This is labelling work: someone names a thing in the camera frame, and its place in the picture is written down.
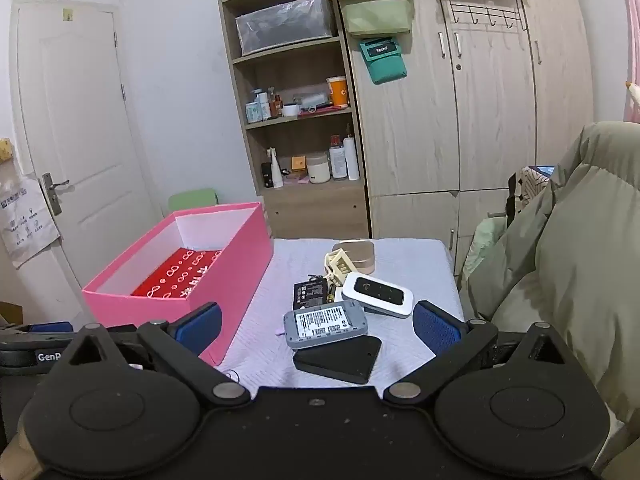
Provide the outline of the white pocket wifi device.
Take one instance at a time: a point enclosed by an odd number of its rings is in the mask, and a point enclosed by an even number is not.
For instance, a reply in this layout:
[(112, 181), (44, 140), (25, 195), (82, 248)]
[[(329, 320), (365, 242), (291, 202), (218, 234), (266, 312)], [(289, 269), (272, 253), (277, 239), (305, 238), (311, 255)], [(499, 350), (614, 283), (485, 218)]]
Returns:
[(395, 318), (408, 318), (414, 306), (413, 293), (408, 288), (359, 272), (346, 276), (342, 297), (357, 301), (370, 311)]

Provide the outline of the white plastic hanging bag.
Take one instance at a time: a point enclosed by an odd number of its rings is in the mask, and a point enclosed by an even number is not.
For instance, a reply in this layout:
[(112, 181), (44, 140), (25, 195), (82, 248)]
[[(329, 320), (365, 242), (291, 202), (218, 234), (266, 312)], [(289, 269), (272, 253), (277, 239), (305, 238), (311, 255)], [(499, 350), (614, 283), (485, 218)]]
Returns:
[(40, 184), (21, 178), (1, 192), (1, 239), (15, 269), (60, 238)]

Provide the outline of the grey storage bin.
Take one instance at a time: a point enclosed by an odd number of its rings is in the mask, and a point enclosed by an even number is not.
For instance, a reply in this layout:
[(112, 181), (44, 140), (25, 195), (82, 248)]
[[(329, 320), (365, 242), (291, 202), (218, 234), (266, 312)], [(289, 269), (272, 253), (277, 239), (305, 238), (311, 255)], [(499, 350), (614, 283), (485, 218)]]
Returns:
[(332, 36), (328, 0), (294, 0), (235, 19), (242, 55)]

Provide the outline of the patterned tote bag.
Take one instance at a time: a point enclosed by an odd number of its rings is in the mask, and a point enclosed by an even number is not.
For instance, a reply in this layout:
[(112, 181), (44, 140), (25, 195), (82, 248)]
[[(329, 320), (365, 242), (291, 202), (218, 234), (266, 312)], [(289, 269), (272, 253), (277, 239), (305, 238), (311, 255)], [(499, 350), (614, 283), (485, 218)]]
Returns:
[(506, 225), (547, 186), (555, 166), (525, 166), (509, 179), (506, 199)]

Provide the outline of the grey pocket router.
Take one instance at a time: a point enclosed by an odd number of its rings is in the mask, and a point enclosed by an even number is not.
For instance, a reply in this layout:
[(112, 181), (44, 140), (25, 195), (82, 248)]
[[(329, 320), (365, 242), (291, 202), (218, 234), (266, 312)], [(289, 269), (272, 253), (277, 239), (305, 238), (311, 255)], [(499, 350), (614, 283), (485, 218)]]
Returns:
[(283, 318), (286, 344), (294, 351), (333, 344), (368, 333), (368, 320), (356, 301), (306, 307)]

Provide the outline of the wooden open shelf unit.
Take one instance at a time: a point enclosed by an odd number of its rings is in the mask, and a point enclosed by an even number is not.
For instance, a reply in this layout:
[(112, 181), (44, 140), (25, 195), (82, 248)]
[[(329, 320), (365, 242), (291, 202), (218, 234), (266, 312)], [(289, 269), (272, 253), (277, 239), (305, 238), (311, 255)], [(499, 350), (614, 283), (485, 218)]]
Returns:
[[(311, 184), (306, 156), (328, 154), (331, 136), (353, 136), (361, 154), (341, 13), (328, 0), (332, 36), (242, 55), (235, 19), (294, 0), (220, 0), (224, 46), (255, 191), (271, 232), (279, 238), (359, 238), (370, 234), (364, 169), (360, 179)], [(326, 80), (345, 76), (349, 103), (333, 106)], [(282, 188), (273, 188), (268, 150), (277, 150)]]

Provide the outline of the tall white bottle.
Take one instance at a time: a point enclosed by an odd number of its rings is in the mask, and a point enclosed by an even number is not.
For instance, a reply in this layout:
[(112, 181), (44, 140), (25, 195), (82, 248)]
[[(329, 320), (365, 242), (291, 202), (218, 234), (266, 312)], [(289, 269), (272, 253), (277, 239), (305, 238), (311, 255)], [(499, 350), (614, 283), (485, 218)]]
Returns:
[(348, 178), (351, 181), (360, 179), (356, 142), (353, 136), (346, 136), (343, 141)]

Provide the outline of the pink cardboard box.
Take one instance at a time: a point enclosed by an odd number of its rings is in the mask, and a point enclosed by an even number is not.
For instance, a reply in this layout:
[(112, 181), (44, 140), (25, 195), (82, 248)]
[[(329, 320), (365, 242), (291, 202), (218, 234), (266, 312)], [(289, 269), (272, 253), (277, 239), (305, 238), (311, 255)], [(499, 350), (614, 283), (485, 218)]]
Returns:
[(170, 214), (115, 258), (82, 290), (105, 326), (174, 322), (213, 301), (221, 330), (201, 353), (224, 359), (273, 255), (260, 203)]

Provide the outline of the red capped bottle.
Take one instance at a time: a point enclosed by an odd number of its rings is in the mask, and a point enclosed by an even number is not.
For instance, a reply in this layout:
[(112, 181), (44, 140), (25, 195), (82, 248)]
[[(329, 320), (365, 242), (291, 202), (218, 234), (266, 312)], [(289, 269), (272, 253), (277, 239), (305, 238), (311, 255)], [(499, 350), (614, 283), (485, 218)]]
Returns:
[(345, 149), (339, 134), (331, 136), (329, 158), (332, 178), (336, 180), (348, 177)]

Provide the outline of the orange paper cup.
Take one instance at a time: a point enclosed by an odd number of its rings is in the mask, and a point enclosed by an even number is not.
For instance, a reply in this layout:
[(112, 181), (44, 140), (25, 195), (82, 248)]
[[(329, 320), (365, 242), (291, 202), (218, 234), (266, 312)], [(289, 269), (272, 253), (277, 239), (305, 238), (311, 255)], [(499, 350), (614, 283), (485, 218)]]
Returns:
[(326, 83), (329, 87), (330, 101), (332, 105), (346, 107), (349, 103), (346, 77), (330, 77), (326, 80)]

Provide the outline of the light wood wardrobe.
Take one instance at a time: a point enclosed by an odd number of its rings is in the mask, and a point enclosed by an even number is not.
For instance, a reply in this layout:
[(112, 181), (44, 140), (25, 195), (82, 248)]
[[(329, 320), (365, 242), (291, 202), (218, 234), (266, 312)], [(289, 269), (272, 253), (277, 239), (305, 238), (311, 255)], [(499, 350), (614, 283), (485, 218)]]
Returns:
[(375, 84), (350, 44), (371, 230), (455, 259), (503, 211), (509, 178), (556, 164), (593, 118), (578, 0), (413, 0), (407, 73)]

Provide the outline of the pink gold square case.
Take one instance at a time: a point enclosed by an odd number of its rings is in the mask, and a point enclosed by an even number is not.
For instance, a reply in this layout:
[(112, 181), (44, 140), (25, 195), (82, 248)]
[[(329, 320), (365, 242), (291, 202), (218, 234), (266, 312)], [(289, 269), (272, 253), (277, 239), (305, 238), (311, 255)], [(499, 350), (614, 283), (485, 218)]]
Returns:
[(372, 240), (341, 240), (332, 247), (343, 249), (356, 270), (363, 274), (372, 274), (375, 270), (375, 246)]

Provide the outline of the light green hanging bag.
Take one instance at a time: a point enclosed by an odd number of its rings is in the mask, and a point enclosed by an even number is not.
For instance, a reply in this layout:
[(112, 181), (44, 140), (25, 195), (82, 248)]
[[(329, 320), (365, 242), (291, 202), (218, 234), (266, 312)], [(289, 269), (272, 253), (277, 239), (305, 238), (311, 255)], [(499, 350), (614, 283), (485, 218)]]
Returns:
[(346, 30), (354, 37), (405, 34), (413, 20), (410, 0), (344, 1), (342, 13)]

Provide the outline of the black phone battery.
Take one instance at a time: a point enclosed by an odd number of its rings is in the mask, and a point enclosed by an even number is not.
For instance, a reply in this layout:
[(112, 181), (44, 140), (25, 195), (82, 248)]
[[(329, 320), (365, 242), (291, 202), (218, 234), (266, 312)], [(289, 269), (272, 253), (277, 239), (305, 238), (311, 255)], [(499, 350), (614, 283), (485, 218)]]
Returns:
[(296, 283), (293, 289), (293, 309), (321, 306), (328, 302), (329, 285), (325, 278)]

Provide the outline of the olive green padded jacket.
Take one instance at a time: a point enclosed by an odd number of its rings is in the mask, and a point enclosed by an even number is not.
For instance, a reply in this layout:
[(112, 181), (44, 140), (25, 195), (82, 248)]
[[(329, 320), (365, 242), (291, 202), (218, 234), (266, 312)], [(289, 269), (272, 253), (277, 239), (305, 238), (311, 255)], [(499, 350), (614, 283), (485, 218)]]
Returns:
[(605, 479), (639, 475), (639, 126), (582, 129), (463, 286), (500, 330), (550, 323), (610, 414)]

